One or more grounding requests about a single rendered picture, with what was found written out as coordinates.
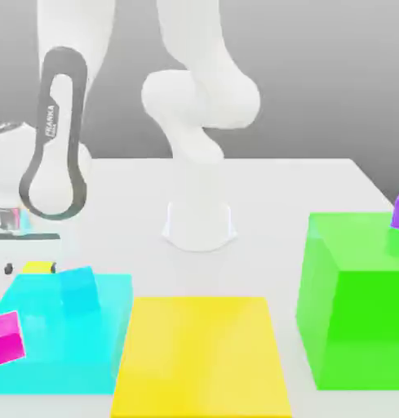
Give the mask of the large yellow box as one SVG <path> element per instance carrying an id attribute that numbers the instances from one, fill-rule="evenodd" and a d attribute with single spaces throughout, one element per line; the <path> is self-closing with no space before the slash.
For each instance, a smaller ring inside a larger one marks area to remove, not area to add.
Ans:
<path id="1" fill-rule="evenodd" d="M 292 418 L 268 302 L 137 296 L 110 418 Z"/>

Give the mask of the large cyan box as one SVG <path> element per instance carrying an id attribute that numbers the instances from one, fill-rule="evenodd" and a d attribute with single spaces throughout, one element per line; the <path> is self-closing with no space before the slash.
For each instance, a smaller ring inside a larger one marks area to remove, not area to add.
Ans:
<path id="1" fill-rule="evenodd" d="M 128 274 L 95 275 L 100 308 L 63 309 L 58 274 L 20 274 L 0 300 L 16 311 L 25 356 L 0 365 L 0 394 L 102 394 L 115 389 L 134 300 Z"/>

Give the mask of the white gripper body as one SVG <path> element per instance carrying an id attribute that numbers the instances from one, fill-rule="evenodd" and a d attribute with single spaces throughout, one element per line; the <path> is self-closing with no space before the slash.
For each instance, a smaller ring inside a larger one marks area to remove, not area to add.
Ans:
<path id="1" fill-rule="evenodd" d="M 55 261 L 60 248 L 57 233 L 0 233 L 0 262 Z"/>

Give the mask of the large green box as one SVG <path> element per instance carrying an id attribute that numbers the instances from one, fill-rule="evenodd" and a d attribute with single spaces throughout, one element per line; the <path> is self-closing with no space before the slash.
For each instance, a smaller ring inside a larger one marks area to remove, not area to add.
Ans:
<path id="1" fill-rule="evenodd" d="M 308 218 L 296 322 L 319 390 L 399 390 L 399 229 L 391 218 Z"/>

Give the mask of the small cyan cube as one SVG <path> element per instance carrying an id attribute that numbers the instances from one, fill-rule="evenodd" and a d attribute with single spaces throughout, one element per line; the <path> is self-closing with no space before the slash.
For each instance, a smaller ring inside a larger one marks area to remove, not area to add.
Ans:
<path id="1" fill-rule="evenodd" d="M 67 315 L 86 314 L 100 308 L 95 275 L 90 266 L 58 274 L 63 309 Z"/>

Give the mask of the small magenta cube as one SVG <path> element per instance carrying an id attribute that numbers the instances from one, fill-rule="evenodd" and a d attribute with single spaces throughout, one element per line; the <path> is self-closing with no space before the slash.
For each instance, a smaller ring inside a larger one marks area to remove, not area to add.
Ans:
<path id="1" fill-rule="evenodd" d="M 0 365 L 25 356 L 20 320 L 16 311 L 0 314 Z"/>

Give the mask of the small yellow cube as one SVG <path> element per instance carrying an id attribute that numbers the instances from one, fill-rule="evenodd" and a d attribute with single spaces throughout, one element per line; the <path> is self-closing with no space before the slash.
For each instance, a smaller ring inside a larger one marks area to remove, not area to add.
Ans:
<path id="1" fill-rule="evenodd" d="M 21 273 L 52 273 L 52 265 L 53 263 L 51 261 L 29 261 L 24 265 Z"/>

